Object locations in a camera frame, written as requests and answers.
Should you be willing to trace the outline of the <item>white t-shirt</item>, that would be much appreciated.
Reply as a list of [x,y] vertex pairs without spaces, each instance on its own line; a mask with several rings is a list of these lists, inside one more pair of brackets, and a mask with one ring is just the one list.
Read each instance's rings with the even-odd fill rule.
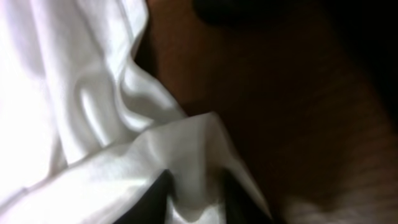
[[272,216],[217,114],[134,61],[145,1],[1,2],[1,222],[114,223],[168,170],[165,223],[226,223],[230,171]]

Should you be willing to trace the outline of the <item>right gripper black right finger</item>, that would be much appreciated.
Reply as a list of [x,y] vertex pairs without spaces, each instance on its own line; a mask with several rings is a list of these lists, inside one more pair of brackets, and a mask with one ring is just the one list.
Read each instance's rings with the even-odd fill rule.
[[224,209],[227,224],[273,224],[230,171],[223,174]]

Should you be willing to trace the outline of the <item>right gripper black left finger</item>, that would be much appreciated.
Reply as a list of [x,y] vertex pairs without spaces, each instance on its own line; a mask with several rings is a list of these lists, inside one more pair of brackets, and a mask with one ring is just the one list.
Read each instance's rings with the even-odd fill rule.
[[164,170],[137,203],[114,224],[164,224],[167,214],[167,196],[173,186],[171,173]]

